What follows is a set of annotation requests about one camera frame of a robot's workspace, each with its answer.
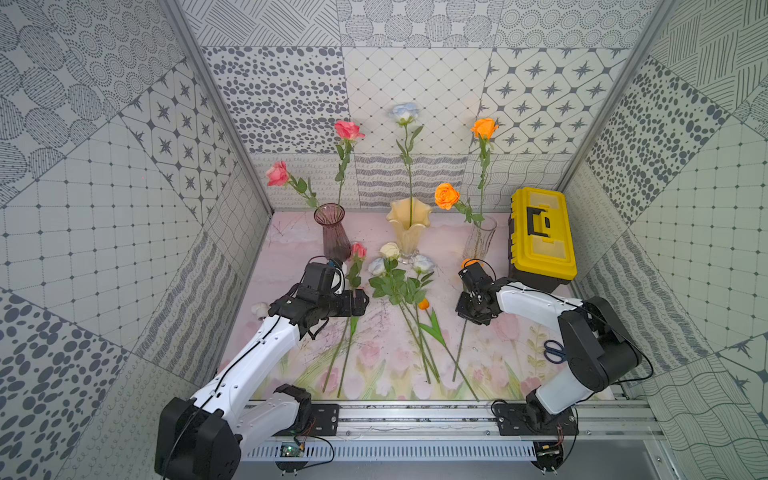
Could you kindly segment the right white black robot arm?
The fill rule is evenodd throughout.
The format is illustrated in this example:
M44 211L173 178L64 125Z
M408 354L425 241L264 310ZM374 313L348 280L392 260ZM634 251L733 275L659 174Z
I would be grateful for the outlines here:
M480 260L466 263L459 277L464 286L456 307L459 317L488 325L502 314L518 315L560 332L564 367L527 394L523 407L494 413L509 426L520 424L544 435L577 432L573 406L620 381L644 360L601 297L563 299L506 277L494 279Z

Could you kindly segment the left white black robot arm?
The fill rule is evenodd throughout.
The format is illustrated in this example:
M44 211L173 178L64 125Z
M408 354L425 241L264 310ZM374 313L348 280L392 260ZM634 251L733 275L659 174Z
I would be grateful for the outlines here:
M273 368L332 318L362 316L364 290L346 282L342 261L313 257L302 278L272 302L252 339L226 368L189 399L175 397L160 414L154 470L164 479L230 479L243 452L286 433L313 429L311 395L283 384L259 406L248 403Z

